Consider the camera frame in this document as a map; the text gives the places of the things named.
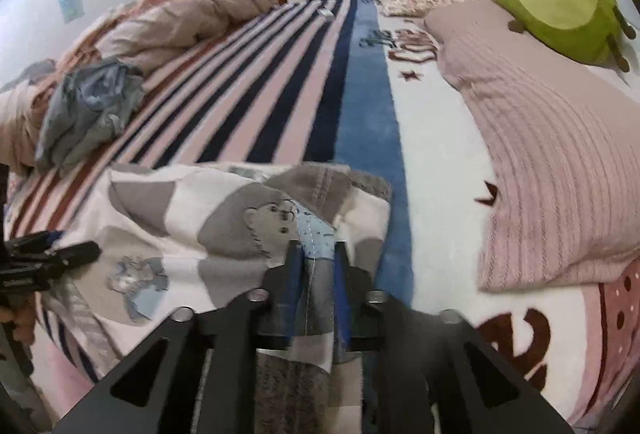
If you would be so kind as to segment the person's left hand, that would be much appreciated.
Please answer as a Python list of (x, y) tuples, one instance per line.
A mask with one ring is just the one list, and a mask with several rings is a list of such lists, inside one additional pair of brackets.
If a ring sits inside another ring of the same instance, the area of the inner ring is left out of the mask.
[(35, 342), (36, 298), (35, 295), (22, 295), (17, 304), (2, 305), (0, 310), (2, 323), (14, 325), (13, 339), (25, 347)]

